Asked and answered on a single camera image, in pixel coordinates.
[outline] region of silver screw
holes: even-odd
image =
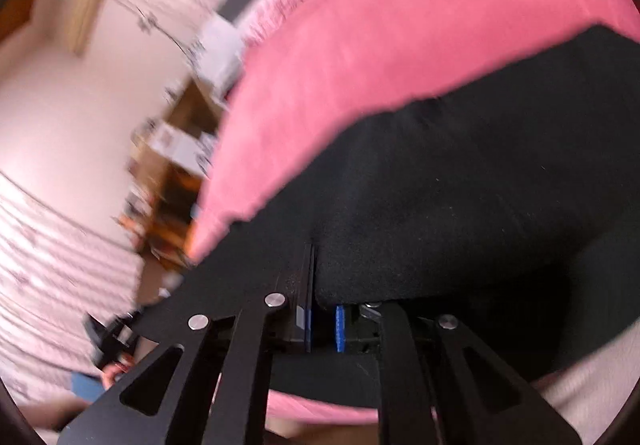
[[[442,329],[454,330],[458,327],[458,319],[453,315],[441,315],[438,319],[438,324]]]
[[[189,319],[189,327],[194,331],[206,328],[208,324],[209,319],[205,315],[194,315]]]
[[[287,298],[282,293],[270,293],[264,298],[264,303],[270,308],[282,306]]]

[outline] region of blue strip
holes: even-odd
[[[335,348],[344,353],[344,306],[335,307]]]

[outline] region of black garment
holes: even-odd
[[[320,304],[455,313],[533,378],[640,316],[638,226],[615,225],[639,197],[640,46],[593,27],[350,126],[137,329],[269,287],[313,241]]]

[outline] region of triangular cutout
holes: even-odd
[[[464,348],[463,354],[488,412],[497,414],[520,403],[518,390],[474,348]]]
[[[120,401],[142,414],[155,416],[181,356],[182,348],[175,346],[167,349],[123,391]]]

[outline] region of pink blanket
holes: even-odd
[[[230,221],[250,219],[363,115],[436,97],[597,22],[640,40],[631,0],[304,2],[247,55],[200,198],[191,256],[206,255]],[[309,407],[302,419],[341,414],[315,418],[319,406]],[[271,415],[300,419],[300,408],[278,409],[270,404]]]

